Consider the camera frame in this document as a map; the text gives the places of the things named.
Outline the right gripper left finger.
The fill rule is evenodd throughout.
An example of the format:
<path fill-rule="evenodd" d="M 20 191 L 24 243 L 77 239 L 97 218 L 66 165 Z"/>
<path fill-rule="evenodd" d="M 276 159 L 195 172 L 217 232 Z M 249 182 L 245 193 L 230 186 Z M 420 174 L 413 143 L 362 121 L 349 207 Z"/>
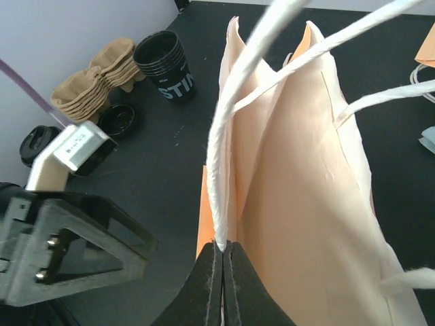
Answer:
<path fill-rule="evenodd" d="M 223 254 L 208 242 L 175 299 L 153 325 L 220 325 L 222 323 Z"/>

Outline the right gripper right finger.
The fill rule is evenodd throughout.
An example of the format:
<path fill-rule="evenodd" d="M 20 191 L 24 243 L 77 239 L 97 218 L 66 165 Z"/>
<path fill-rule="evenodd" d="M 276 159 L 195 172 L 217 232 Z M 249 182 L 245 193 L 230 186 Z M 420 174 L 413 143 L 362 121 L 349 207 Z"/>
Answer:
<path fill-rule="evenodd" d="M 293 325 L 268 294 L 243 247 L 227 242 L 223 254 L 225 325 Z"/>

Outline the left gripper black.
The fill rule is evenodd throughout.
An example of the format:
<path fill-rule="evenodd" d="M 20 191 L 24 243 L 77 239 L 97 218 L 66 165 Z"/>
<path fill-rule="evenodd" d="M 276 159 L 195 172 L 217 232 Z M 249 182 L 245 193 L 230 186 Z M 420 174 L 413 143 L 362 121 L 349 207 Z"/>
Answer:
<path fill-rule="evenodd" d="M 71 243 L 118 259 L 120 268 L 60 274 Z M 1 303 L 24 307 L 140 279 L 158 239 L 108 198 L 36 192 L 1 183 Z"/>

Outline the orange paper bag white handles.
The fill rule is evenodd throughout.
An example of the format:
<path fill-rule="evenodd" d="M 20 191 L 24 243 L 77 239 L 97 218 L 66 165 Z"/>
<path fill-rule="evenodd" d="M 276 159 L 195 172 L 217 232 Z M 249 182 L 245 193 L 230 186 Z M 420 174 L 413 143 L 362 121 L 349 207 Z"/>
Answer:
<path fill-rule="evenodd" d="M 434 271 L 404 271 L 385 240 L 355 114 L 434 82 L 348 103 L 330 53 L 415 2 L 392 1 L 329 37 L 307 22 L 275 71 L 263 54 L 303 6 L 274 1 L 247 41 L 237 17 L 228 23 L 202 192 L 213 224 L 198 234 L 242 246 L 277 316 L 255 295 L 248 313 L 267 325 L 425 325 L 415 290 L 433 289 Z"/>

